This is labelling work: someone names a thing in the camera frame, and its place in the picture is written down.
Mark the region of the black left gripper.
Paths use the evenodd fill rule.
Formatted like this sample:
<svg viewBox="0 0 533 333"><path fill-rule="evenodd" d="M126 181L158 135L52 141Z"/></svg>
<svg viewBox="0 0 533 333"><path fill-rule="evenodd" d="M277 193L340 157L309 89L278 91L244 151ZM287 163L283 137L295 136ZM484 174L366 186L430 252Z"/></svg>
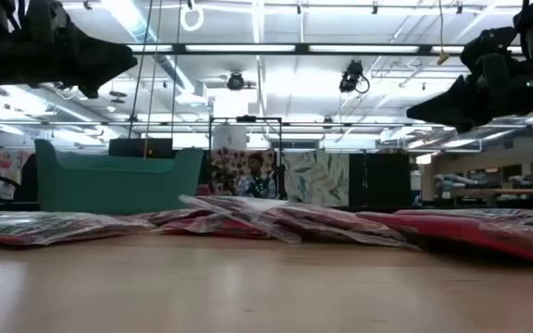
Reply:
<svg viewBox="0 0 533 333"><path fill-rule="evenodd" d="M137 58L126 44L99 40L77 28L53 30L50 43L25 31L0 29L0 85L36 88L60 82L96 98L99 86L136 65Z"/></svg>

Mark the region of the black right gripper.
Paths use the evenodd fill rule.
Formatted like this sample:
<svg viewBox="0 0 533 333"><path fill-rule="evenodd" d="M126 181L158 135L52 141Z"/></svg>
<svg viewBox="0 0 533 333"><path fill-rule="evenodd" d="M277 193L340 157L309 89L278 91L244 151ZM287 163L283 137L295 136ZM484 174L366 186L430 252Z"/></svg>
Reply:
<svg viewBox="0 0 533 333"><path fill-rule="evenodd" d="M489 54L479 60L479 83L485 109L492 117L526 115L533 112L533 65L517 62L508 55ZM487 124L478 103L479 76L459 76L446 91L411 106L407 116L468 132Z"/></svg>

